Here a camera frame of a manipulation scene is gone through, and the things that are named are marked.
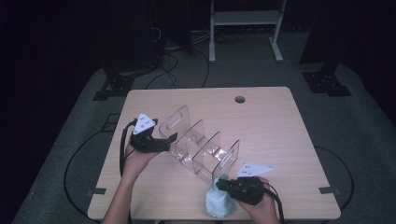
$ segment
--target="blue plush object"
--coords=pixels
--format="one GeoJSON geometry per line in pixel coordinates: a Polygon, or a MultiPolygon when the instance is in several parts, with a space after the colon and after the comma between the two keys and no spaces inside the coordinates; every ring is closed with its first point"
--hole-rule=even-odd
{"type": "Polygon", "coordinates": [[[233,199],[227,191],[219,190],[216,182],[206,193],[206,212],[212,217],[226,217],[235,209],[233,199]]]}

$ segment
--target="file holder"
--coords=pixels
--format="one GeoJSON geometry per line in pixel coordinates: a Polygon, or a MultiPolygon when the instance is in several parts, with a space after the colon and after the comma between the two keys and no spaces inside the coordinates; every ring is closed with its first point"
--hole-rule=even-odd
{"type": "Polygon", "coordinates": [[[208,186],[230,170],[238,157],[239,140],[229,150],[220,146],[220,132],[212,137],[205,136],[205,125],[199,120],[190,124],[189,109],[186,105],[171,115],[160,126],[160,135],[168,138],[177,133],[170,154],[198,175],[208,186]]]}

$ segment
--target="white triangle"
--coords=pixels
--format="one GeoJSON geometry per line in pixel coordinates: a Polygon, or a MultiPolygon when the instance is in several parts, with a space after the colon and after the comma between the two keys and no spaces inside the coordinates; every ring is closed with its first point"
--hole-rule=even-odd
{"type": "Polygon", "coordinates": [[[261,164],[254,164],[249,162],[244,162],[241,169],[236,173],[237,177],[243,176],[255,176],[262,173],[266,173],[269,171],[274,170],[273,165],[261,165],[261,164]]]}
{"type": "Polygon", "coordinates": [[[147,115],[145,114],[140,114],[139,118],[137,119],[137,123],[134,126],[134,135],[137,135],[139,133],[142,133],[143,131],[154,127],[156,125],[155,121],[150,119],[147,115]]]}

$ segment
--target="white metal frame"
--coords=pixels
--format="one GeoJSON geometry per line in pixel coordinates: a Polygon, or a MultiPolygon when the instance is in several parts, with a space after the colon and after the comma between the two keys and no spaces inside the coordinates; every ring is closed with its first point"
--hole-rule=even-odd
{"type": "Polygon", "coordinates": [[[215,48],[215,26],[217,25],[253,25],[253,24],[274,24],[275,32],[269,37],[271,48],[278,63],[283,62],[282,54],[277,46],[277,38],[282,24],[287,0],[282,0],[279,10],[267,11],[225,11],[215,12],[215,0],[210,5],[210,41],[209,41],[209,61],[216,61],[215,48]]]}

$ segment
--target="gray carpet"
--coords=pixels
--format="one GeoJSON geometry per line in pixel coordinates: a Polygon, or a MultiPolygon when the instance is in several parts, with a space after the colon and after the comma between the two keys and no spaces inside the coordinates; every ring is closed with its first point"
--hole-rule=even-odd
{"type": "MultiPolygon", "coordinates": [[[[343,163],[331,152],[342,158],[353,176],[353,197],[341,217],[330,223],[394,223],[395,127],[364,89],[360,78],[342,64],[335,74],[352,96],[311,93],[302,72],[317,71],[321,64],[299,64],[308,33],[280,34],[278,44],[285,59],[283,63],[275,61],[268,36],[245,35],[244,40],[235,44],[217,45],[217,62],[210,64],[205,87],[290,88],[331,186],[339,192],[335,197],[340,207],[352,193],[351,180],[343,163]]],[[[207,43],[194,47],[207,56],[207,43]]],[[[171,72],[177,77],[175,85],[169,76],[162,76],[148,88],[201,88],[207,69],[203,55],[195,51],[192,54],[178,51],[173,55],[178,58],[177,67],[171,72]]],[[[164,57],[163,65],[170,68],[175,61],[172,57],[164,57]]],[[[145,89],[161,72],[162,69],[157,69],[136,78],[133,89],[145,89]]],[[[64,171],[78,147],[102,129],[108,115],[122,110],[125,97],[92,100],[105,79],[103,70],[92,75],[13,223],[92,223],[67,200],[64,171]]],[[[111,138],[112,133],[98,133],[70,163],[66,186],[70,198],[83,212],[88,209],[90,193],[96,185],[111,138]]],[[[288,223],[320,222],[292,220],[288,223]]]]}

